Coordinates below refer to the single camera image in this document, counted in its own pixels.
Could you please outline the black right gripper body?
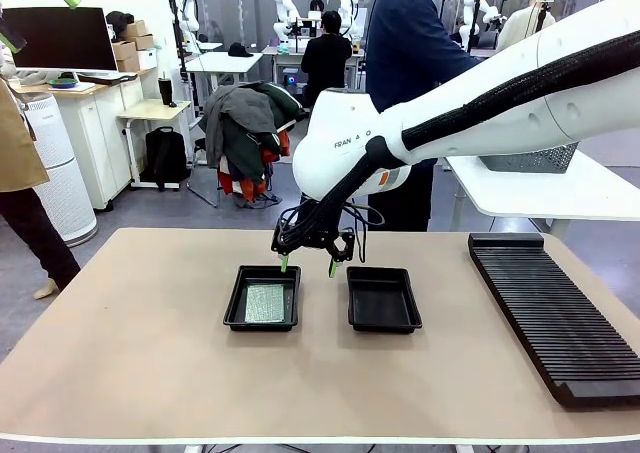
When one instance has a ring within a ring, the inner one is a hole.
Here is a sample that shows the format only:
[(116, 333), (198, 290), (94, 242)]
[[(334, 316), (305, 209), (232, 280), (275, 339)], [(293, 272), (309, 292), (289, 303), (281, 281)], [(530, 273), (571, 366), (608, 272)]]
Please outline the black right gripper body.
[(294, 239), (286, 240), (287, 236), (292, 236), (291, 230), (299, 224), (304, 223), (316, 210), (318, 201), (302, 200), (298, 205), (283, 210), (274, 228), (271, 249), (272, 250), (296, 250), (302, 247), (325, 249), (330, 245), (335, 245), (335, 241), (341, 239), (350, 248), (355, 242), (355, 231), (353, 227), (346, 227), (339, 230), (339, 220), (342, 212), (333, 216), (324, 216), (317, 219), (310, 232), (298, 235)]

